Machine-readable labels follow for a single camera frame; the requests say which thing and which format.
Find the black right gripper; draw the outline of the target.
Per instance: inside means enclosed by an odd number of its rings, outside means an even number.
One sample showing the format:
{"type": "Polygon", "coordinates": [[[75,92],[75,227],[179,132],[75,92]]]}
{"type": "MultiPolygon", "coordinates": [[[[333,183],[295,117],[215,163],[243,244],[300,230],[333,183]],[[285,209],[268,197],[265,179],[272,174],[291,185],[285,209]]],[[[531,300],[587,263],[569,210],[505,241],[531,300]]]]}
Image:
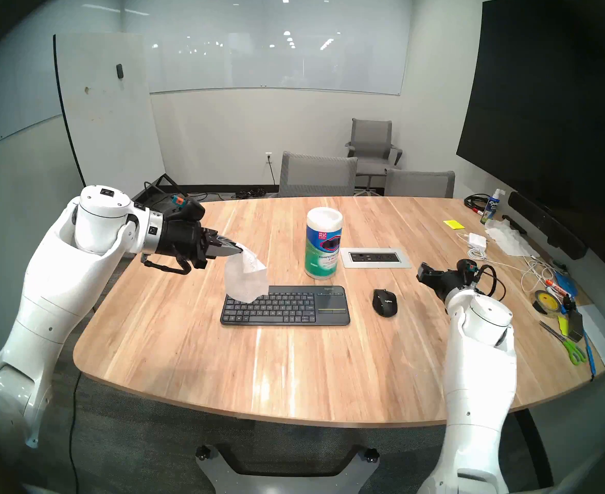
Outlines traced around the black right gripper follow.
{"type": "Polygon", "coordinates": [[[454,289],[462,290],[470,285],[470,274],[465,270],[439,271],[425,262],[420,264],[416,278],[423,285],[433,288],[435,295],[442,302],[446,302],[449,293],[454,289]]]}

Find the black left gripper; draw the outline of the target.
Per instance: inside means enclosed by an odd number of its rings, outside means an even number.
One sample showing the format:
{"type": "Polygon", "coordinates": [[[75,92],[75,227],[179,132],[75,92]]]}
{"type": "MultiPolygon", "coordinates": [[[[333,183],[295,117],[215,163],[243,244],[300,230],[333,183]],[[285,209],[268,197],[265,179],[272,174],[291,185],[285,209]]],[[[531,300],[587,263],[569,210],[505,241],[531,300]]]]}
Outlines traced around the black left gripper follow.
{"type": "Polygon", "coordinates": [[[182,269],[204,269],[208,260],[243,253],[243,247],[204,228],[204,213],[164,213],[155,253],[174,257],[182,269]]]}

